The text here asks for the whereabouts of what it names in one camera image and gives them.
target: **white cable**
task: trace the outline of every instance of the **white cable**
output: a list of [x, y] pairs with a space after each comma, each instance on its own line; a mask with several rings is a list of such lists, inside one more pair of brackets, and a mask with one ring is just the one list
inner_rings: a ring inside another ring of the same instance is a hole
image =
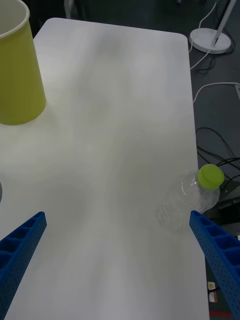
[[193, 40], [191, 41], [191, 48], [190, 48], [190, 50], [188, 51], [188, 53], [190, 53], [191, 51], [192, 51], [192, 49], [193, 49]]
[[213, 47], [211, 46], [211, 48], [208, 50], [208, 52], [197, 62], [195, 63], [195, 65], [191, 66], [190, 70], [192, 70], [193, 68], [195, 68], [201, 61], [203, 61], [203, 59], [206, 58], [206, 56], [210, 53], [210, 51], [213, 49]]
[[198, 29], [201, 28], [202, 22], [203, 22], [205, 19], [207, 19], [207, 17], [210, 16], [210, 14], [213, 12], [213, 10], [215, 9], [215, 7], [216, 7], [216, 5], [217, 5], [217, 2], [218, 2], [218, 0], [216, 0], [216, 2], [215, 2], [215, 4], [214, 4], [214, 6], [212, 7], [211, 11], [199, 22]]
[[240, 86], [240, 83], [238, 82], [215, 82], [215, 83], [209, 83], [209, 84], [205, 84], [203, 85], [196, 93], [195, 95], [195, 98], [193, 100], [193, 103], [196, 101], [198, 95], [199, 95], [199, 92], [203, 89], [203, 88], [206, 88], [206, 87], [209, 87], [209, 86], [215, 86], [215, 85], [238, 85]]
[[[205, 19], [207, 19], [207, 17], [210, 16], [210, 14], [213, 12], [213, 10], [215, 9], [215, 7], [216, 7], [216, 5], [217, 5], [217, 2], [218, 2], [218, 0], [216, 0], [216, 2], [215, 2], [215, 4], [214, 4], [214, 6], [212, 7], [211, 11], [199, 22], [198, 29], [201, 28], [202, 22], [203, 22]], [[191, 40], [191, 47], [190, 47], [190, 50], [188, 51], [188, 53], [190, 53], [190, 52], [192, 51], [192, 49], [193, 49], [193, 42], [194, 42], [194, 40], [192, 39], [192, 40]], [[193, 68], [195, 68], [204, 58], [206, 58], [206, 56], [210, 53], [211, 50], [212, 50], [212, 47], [211, 47], [210, 50], [205, 54], [205, 56], [204, 56], [201, 60], [198, 61], [198, 63], [196, 63], [194, 66], [192, 66], [192, 67], [190, 68], [190, 70], [192, 70]]]

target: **power cord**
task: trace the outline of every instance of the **power cord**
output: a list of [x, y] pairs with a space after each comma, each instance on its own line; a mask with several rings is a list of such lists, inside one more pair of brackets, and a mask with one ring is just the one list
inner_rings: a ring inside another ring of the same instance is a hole
[[[216, 7], [215, 7], [215, 12], [214, 12], [214, 18], [217, 19], [217, 21], [219, 21], [219, 15], [218, 15], [218, 8], [221, 4], [222, 0], [218, 0], [217, 4], [216, 4]], [[217, 25], [215, 27], [215, 29], [217, 30], [219, 27], [219, 22], [217, 22]], [[231, 47], [229, 48], [229, 50], [227, 52], [224, 52], [224, 53], [220, 53], [220, 54], [213, 54], [210, 58], [210, 61], [209, 61], [209, 64], [208, 64], [208, 67], [205, 67], [205, 68], [198, 68], [198, 69], [195, 69], [195, 72], [196, 73], [199, 73], [203, 76], [207, 75], [209, 73], [209, 70], [213, 69], [215, 67], [215, 63], [216, 63], [216, 59], [219, 58], [219, 57], [222, 57], [222, 56], [228, 56], [228, 55], [231, 55], [234, 51], [235, 51], [235, 48], [236, 48], [236, 44], [235, 44], [235, 41], [233, 39], [233, 37], [231, 36], [231, 34], [227, 31], [226, 27], [224, 27], [223, 29], [224, 33], [230, 38], [231, 40]]]
[[[208, 16], [210, 16], [210, 14], [214, 11], [214, 9], [215, 9], [215, 7], [216, 7], [216, 5], [217, 5], [217, 2], [218, 2], [218, 0], [216, 0], [215, 4], [214, 4], [214, 6], [212, 7], [212, 9], [210, 10], [210, 12], [199, 22], [198, 29], [201, 28], [202, 22], [203, 22]], [[188, 51], [188, 53], [190, 53], [190, 52], [192, 51], [192, 49], [193, 49], [193, 40], [191, 41], [191, 47], [190, 47], [190, 50]], [[192, 70], [193, 68], [195, 68], [201, 61], [203, 61], [203, 59], [206, 58], [206, 56], [210, 53], [210, 51], [211, 51], [212, 49], [213, 49], [213, 46], [208, 50], [208, 52], [207, 52], [197, 63], [195, 63], [195, 64], [190, 68], [190, 70]]]
[[197, 93], [195, 95], [195, 98], [193, 99], [193, 103], [196, 101], [196, 99], [197, 99], [197, 97], [199, 95], [199, 92], [203, 88], [206, 88], [206, 87], [209, 87], [209, 86], [215, 86], [215, 85], [237, 85], [237, 86], [240, 86], [240, 83], [238, 83], [238, 82], [214, 82], [214, 83], [205, 84], [197, 91]]
[[[206, 126], [203, 126], [203, 127], [198, 128], [198, 129], [196, 130], [196, 135], [197, 135], [197, 132], [200, 131], [200, 130], [208, 130], [208, 131], [211, 131], [211, 132], [213, 132], [214, 134], [216, 134], [216, 135], [221, 139], [221, 141], [224, 143], [224, 145], [225, 145], [228, 153], [229, 153], [231, 156], [233, 156], [233, 157], [228, 158], [228, 159], [224, 159], [224, 158], [221, 157], [220, 155], [215, 154], [215, 153], [213, 153], [213, 152], [211, 152], [211, 151], [205, 150], [204, 148], [200, 147], [200, 146], [198, 145], [198, 142], [196, 143], [197, 154], [198, 154], [205, 162], [207, 162], [208, 164], [210, 164], [211, 162], [210, 162], [208, 159], [206, 159], [206, 158], [200, 153], [200, 151], [206, 153], [207, 155], [209, 155], [209, 156], [211, 156], [211, 157], [213, 157], [213, 158], [215, 158], [215, 159], [217, 159], [217, 160], [220, 160], [220, 162], [218, 162], [218, 163], [216, 164], [216, 166], [221, 167], [221, 166], [224, 166], [224, 165], [229, 165], [229, 166], [232, 166], [232, 167], [234, 167], [235, 169], [237, 169], [237, 170], [240, 171], [240, 167], [237, 166], [237, 165], [235, 165], [235, 164], [233, 164], [233, 162], [239, 161], [239, 160], [240, 160], [240, 157], [236, 157], [236, 156], [235, 156], [233, 150], [231, 149], [231, 147], [229, 146], [229, 144], [226, 142], [226, 140], [225, 140], [216, 130], [214, 130], [214, 129], [212, 129], [212, 128], [209, 128], [209, 127], [206, 127]], [[224, 185], [224, 187], [223, 187], [222, 190], [224, 190], [224, 189], [226, 188], [226, 186], [229, 184], [229, 182], [231, 182], [233, 179], [235, 179], [235, 178], [237, 178], [237, 177], [239, 177], [239, 176], [240, 176], [240, 174], [235, 175], [234, 177], [230, 178], [227, 174], [225, 174], [225, 177], [228, 179], [228, 182]]]

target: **cup rim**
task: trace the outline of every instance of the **cup rim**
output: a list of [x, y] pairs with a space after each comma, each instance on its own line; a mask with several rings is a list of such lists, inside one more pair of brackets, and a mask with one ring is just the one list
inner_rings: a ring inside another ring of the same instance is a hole
[[7, 36], [10, 36], [12, 34], [14, 34], [16, 31], [20, 30], [29, 20], [29, 17], [30, 17], [30, 11], [29, 11], [29, 8], [28, 6], [21, 0], [15, 0], [16, 2], [19, 2], [22, 6], [24, 6], [25, 10], [26, 10], [26, 15], [25, 15], [25, 18], [23, 19], [23, 21], [17, 25], [15, 28], [5, 32], [5, 33], [2, 33], [0, 34], [0, 39], [2, 38], [5, 38]]

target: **black cable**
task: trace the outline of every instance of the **black cable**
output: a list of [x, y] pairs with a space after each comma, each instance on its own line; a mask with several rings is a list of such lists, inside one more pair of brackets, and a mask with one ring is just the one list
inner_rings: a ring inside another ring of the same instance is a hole
[[231, 149], [230, 145], [227, 143], [226, 140], [224, 140], [224, 138], [216, 130], [209, 128], [207, 126], [202, 126], [196, 130], [196, 134], [199, 130], [209, 130], [209, 131], [212, 131], [213, 133], [215, 133], [222, 140], [222, 142], [224, 143], [224, 145], [225, 145], [227, 151], [230, 153], [230, 155], [233, 156], [234, 158], [237, 158], [236, 155], [234, 154], [233, 150]]
[[197, 149], [199, 149], [200, 151], [206, 153], [207, 155], [209, 155], [209, 156], [211, 156], [211, 157], [216, 158], [217, 160], [225, 161], [225, 159], [224, 159], [222, 156], [220, 156], [220, 155], [218, 155], [218, 154], [216, 154], [216, 153], [213, 153], [213, 152], [211, 152], [211, 151], [208, 151], [208, 150], [202, 148], [201, 146], [199, 146], [198, 144], [197, 144], [196, 147], [197, 147]]
[[229, 182], [233, 181], [233, 179], [237, 178], [237, 177], [240, 177], [240, 174], [237, 174], [235, 176], [233, 176], [231, 179], [229, 179], [227, 181], [227, 183], [225, 184], [225, 186], [221, 189], [221, 191], [224, 191], [224, 189], [226, 188], [226, 186], [229, 184]]
[[195, 72], [205, 76], [209, 73], [209, 70], [211, 70], [215, 67], [215, 63], [216, 63], [216, 57], [215, 57], [215, 55], [212, 55], [212, 57], [209, 61], [208, 67], [195, 69]]
[[[214, 17], [217, 18], [217, 25], [215, 27], [216, 30], [219, 28], [220, 22], [226, 12], [226, 8], [228, 7], [228, 3], [226, 3], [225, 8], [222, 11], [221, 17], [219, 18], [218, 9], [219, 9], [219, 5], [221, 2], [222, 2], [222, 0], [220, 0], [219, 2], [216, 3], [216, 7], [215, 7], [215, 11], [214, 11]], [[236, 48], [236, 43], [235, 43], [233, 37], [231, 36], [231, 34], [228, 32], [228, 30], [226, 28], [224, 28], [223, 31], [230, 38], [231, 47], [228, 49], [227, 52], [220, 53], [220, 54], [213, 54], [210, 61], [209, 61], [208, 67], [197, 68], [197, 69], [195, 69], [196, 73], [199, 73], [203, 76], [207, 75], [209, 73], [209, 71], [215, 67], [217, 57], [231, 55], [234, 52], [234, 50]]]
[[217, 163], [216, 166], [221, 167], [221, 166], [224, 166], [224, 165], [229, 165], [232, 162], [235, 162], [235, 161], [238, 161], [238, 160], [240, 160], [240, 157], [225, 159], [225, 160], [220, 161], [219, 163]]
[[[203, 148], [200, 147], [199, 145], [196, 145], [196, 147], [197, 147], [198, 150], [206, 153], [207, 155], [209, 155], [209, 156], [211, 156], [211, 157], [213, 157], [213, 158], [216, 158], [216, 159], [218, 159], [218, 160], [221, 160], [219, 163], [224, 163], [226, 160], [228, 160], [228, 159], [224, 159], [223, 157], [221, 157], [220, 155], [218, 155], [218, 154], [216, 154], [216, 153], [213, 153], [213, 152], [210, 152], [210, 151], [208, 151], [208, 150], [203, 149]], [[240, 167], [238, 167], [237, 165], [235, 165], [235, 164], [233, 164], [233, 163], [231, 163], [231, 162], [229, 162], [229, 163], [227, 163], [227, 164], [230, 165], [230, 166], [232, 166], [232, 167], [234, 167], [235, 169], [240, 170]]]
[[[207, 163], [207, 164], [212, 164], [210, 161], [208, 161], [199, 151], [197, 151], [197, 154]], [[224, 174], [224, 176], [230, 180], [230, 177], [227, 174]]]
[[211, 164], [211, 162], [209, 162], [200, 152], [197, 151], [197, 154], [198, 154], [204, 161], [206, 161], [208, 164]]
[[211, 290], [207, 289], [207, 292], [211, 293], [211, 292], [215, 292], [215, 291], [218, 291], [218, 290], [221, 290], [219, 286], [217, 288], [215, 288], [215, 289], [211, 289]]

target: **label sticker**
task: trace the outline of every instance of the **label sticker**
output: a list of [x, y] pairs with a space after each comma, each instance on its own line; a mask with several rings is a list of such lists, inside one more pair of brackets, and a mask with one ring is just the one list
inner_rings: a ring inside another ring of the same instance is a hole
[[[208, 282], [207, 282], [207, 287], [208, 287], [208, 290], [216, 289], [215, 282], [208, 281]], [[210, 292], [208, 298], [209, 298], [209, 301], [210, 301], [210, 302], [214, 302], [214, 303], [217, 303], [217, 302], [218, 302], [216, 291]]]

